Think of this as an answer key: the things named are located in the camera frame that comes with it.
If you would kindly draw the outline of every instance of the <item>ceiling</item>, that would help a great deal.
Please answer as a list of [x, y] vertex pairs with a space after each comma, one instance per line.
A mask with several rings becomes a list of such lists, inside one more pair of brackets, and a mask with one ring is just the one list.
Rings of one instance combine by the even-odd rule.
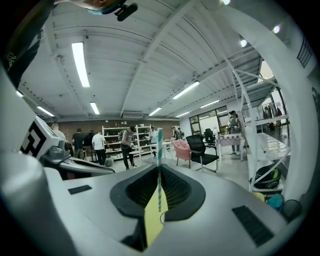
[[[37, 106], [61, 121], [119, 119], [123, 112], [149, 114], [158, 107], [162, 109], [155, 118], [174, 118], [215, 100], [234, 101], [233, 81], [241, 97], [226, 58], [236, 69], [259, 75], [261, 56], [249, 44], [242, 48], [241, 35], [215, 16], [215, 10], [224, 7], [220, 0], [134, 2], [138, 11], [123, 22], [113, 14], [93, 15], [71, 3], [52, 11], [38, 54], [19, 85], [26, 102], [42, 118], [48, 116]], [[231, 0], [228, 6], [270, 30], [281, 24], [276, 35], [288, 43], [288, 15], [278, 9], [273, 17], [264, 15], [265, 8], [275, 8], [271, 1]], [[82, 87], [73, 57], [72, 43], [79, 42], [84, 42], [89, 88]], [[250, 88], [253, 107], [274, 87], [246, 74], [239, 76]], [[173, 99], [196, 80], [200, 85]], [[97, 104], [100, 115], [94, 114], [90, 102]]]

